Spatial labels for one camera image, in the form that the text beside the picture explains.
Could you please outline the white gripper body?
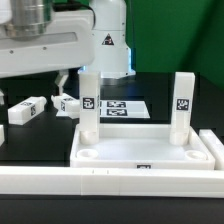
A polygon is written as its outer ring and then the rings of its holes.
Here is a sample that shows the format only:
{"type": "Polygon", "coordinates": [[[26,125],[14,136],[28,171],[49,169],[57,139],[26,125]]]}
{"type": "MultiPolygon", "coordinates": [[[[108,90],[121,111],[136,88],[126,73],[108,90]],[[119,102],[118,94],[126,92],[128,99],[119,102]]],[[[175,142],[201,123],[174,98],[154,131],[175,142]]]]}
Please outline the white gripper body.
{"type": "Polygon", "coordinates": [[[56,12],[44,34],[10,38],[0,26],[0,78],[82,67],[94,59],[93,12],[56,12]]]}

